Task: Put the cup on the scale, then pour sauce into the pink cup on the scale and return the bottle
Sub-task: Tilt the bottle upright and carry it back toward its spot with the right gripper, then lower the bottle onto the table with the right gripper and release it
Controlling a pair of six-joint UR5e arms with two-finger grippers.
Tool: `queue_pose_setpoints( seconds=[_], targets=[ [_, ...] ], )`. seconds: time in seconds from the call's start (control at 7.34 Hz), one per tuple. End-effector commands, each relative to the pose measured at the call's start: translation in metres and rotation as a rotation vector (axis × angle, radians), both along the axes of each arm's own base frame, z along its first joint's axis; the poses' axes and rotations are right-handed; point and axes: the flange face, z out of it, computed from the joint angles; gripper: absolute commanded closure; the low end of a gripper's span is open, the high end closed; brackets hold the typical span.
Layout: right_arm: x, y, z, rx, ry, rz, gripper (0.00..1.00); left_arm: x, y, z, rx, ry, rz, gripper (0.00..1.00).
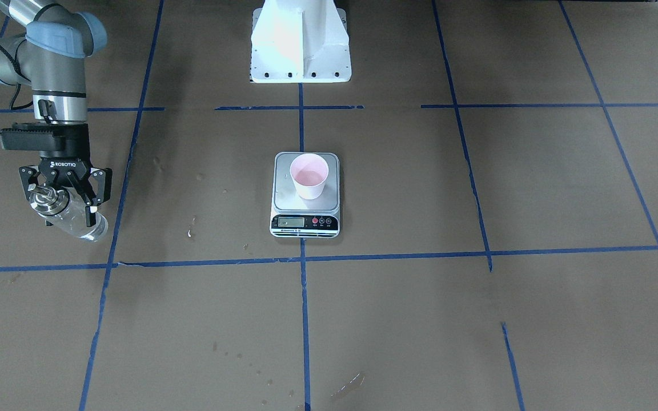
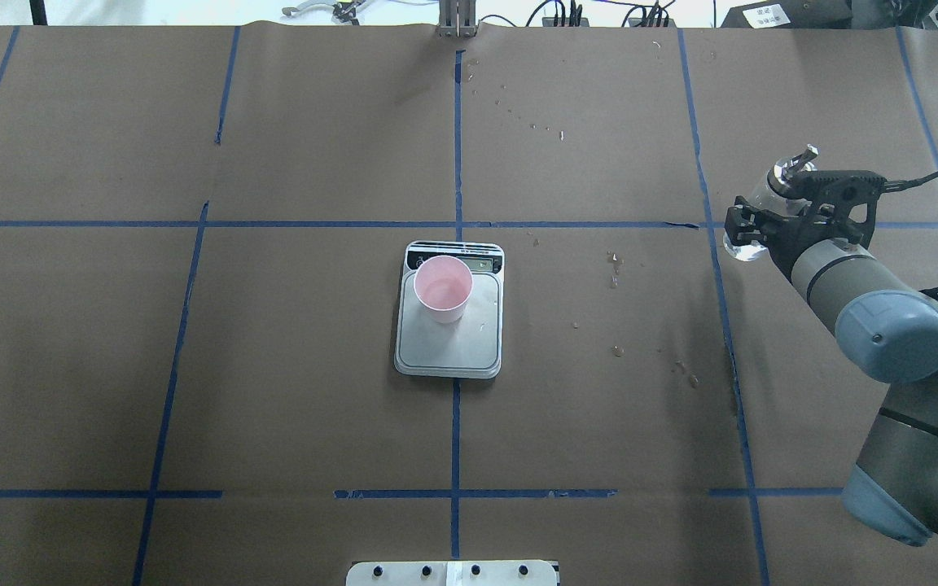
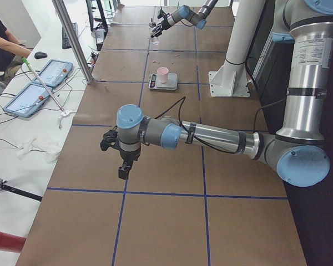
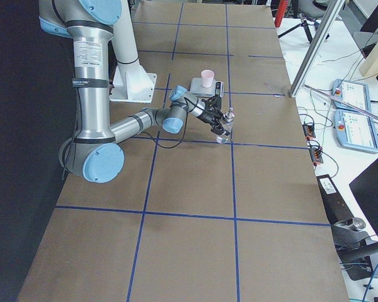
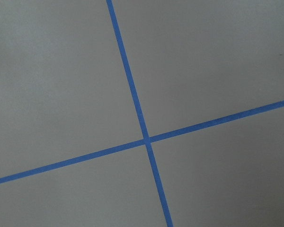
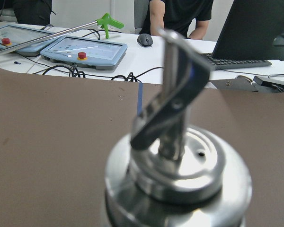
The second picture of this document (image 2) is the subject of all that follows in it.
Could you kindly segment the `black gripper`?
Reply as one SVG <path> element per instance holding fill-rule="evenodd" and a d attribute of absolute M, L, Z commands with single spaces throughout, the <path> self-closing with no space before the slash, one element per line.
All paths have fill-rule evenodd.
<path fill-rule="evenodd" d="M 789 182 L 789 193 L 803 207 L 782 214 L 773 203 L 749 203 L 739 196 L 725 216 L 725 248 L 747 262 L 760 249 L 785 278 L 797 260 L 819 242 L 837 238 L 870 247 L 876 208 L 888 181 L 871 171 L 803 171 Z"/>

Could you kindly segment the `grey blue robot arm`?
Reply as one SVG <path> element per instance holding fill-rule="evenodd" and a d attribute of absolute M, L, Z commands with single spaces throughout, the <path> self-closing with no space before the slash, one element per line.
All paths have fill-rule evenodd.
<path fill-rule="evenodd" d="M 938 536 L 938 288 L 906 285 L 870 244 L 882 195 L 923 183 L 775 164 L 725 217 L 725 248 L 765 249 L 842 355 L 888 386 L 842 503 L 913 548 Z"/>

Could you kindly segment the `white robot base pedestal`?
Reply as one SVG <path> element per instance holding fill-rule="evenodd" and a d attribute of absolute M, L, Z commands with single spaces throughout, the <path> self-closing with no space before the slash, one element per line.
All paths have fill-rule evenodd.
<path fill-rule="evenodd" d="M 373 561 L 351 565 L 346 585 L 561 585 L 542 559 Z"/>

